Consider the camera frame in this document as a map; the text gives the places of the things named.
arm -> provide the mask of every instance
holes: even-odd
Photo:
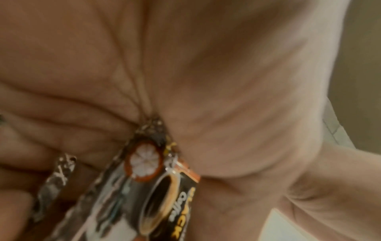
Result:
[[[381,156],[325,144],[279,210],[321,241],[381,239]]]

packet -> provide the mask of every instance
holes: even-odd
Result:
[[[153,119],[45,241],[182,241],[199,180],[163,122]]]

skin fold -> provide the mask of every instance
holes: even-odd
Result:
[[[58,152],[82,166],[41,240],[138,125],[203,176],[188,240],[256,240],[319,156],[347,0],[2,0],[0,188],[28,210]],[[25,212],[2,214],[20,235]]]

wrinkled skin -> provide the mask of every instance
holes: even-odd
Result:
[[[0,240],[22,232],[57,152],[86,164],[73,201],[153,114],[204,177],[189,240],[256,240],[320,150],[346,5],[2,0]]]

beige wall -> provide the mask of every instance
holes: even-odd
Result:
[[[355,146],[381,153],[381,0],[353,0],[329,98]]]

